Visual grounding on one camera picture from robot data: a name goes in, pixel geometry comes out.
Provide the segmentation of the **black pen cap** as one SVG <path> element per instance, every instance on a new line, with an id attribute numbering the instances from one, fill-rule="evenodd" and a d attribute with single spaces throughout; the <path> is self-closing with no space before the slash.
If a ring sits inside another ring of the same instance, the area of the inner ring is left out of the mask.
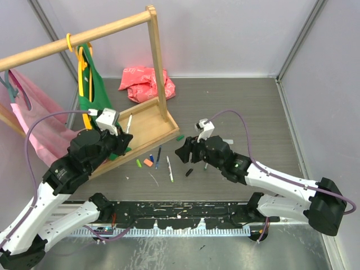
<path id="1" fill-rule="evenodd" d="M 192 173 L 192 171 L 193 171 L 193 169 L 192 169 L 192 168 L 191 168 L 191 169 L 189 169 L 189 170 L 186 172 L 185 176 L 186 176 L 186 177 L 188 177 L 188 176 Z"/>

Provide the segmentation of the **white pen black tip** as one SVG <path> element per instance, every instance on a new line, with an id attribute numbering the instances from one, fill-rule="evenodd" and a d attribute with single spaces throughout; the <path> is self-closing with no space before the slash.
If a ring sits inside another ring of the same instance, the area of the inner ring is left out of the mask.
<path id="1" fill-rule="evenodd" d="M 127 123 L 127 129 L 126 129 L 126 133 L 128 133 L 128 134 L 129 134 L 130 127 L 131 127 L 132 118 L 133 118 L 133 114 L 130 114 L 129 119 L 128 119 L 128 123 Z"/>

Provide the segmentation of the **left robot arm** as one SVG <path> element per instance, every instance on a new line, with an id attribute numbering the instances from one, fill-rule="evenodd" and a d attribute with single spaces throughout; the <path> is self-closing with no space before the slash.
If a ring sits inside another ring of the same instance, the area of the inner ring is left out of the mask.
<path id="1" fill-rule="evenodd" d="M 16 222 L 1 233 L 1 266 L 4 269 L 31 269 L 50 248 L 72 230 L 99 221 L 108 222 L 114 212 L 101 193 L 91 196 L 81 207 L 63 218 L 46 224 L 57 207 L 66 201 L 111 155 L 122 156 L 133 135 L 105 130 L 83 130 L 71 140 L 67 154 L 54 161 L 38 187 L 37 202 L 28 203 Z"/>

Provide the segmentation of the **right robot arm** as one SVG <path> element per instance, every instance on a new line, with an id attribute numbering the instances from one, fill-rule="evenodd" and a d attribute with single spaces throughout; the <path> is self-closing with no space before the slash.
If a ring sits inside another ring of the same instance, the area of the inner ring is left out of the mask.
<path id="1" fill-rule="evenodd" d="M 220 136 L 206 140 L 187 137 L 175 154 L 183 163 L 203 161 L 217 168 L 233 183 L 263 188 L 279 198 L 255 193 L 250 198 L 246 213 L 258 222 L 264 217 L 284 217 L 308 224 L 316 231 L 336 236 L 345 214 L 347 202 L 334 181 L 301 179 L 264 167 L 249 157 L 231 150 Z"/>

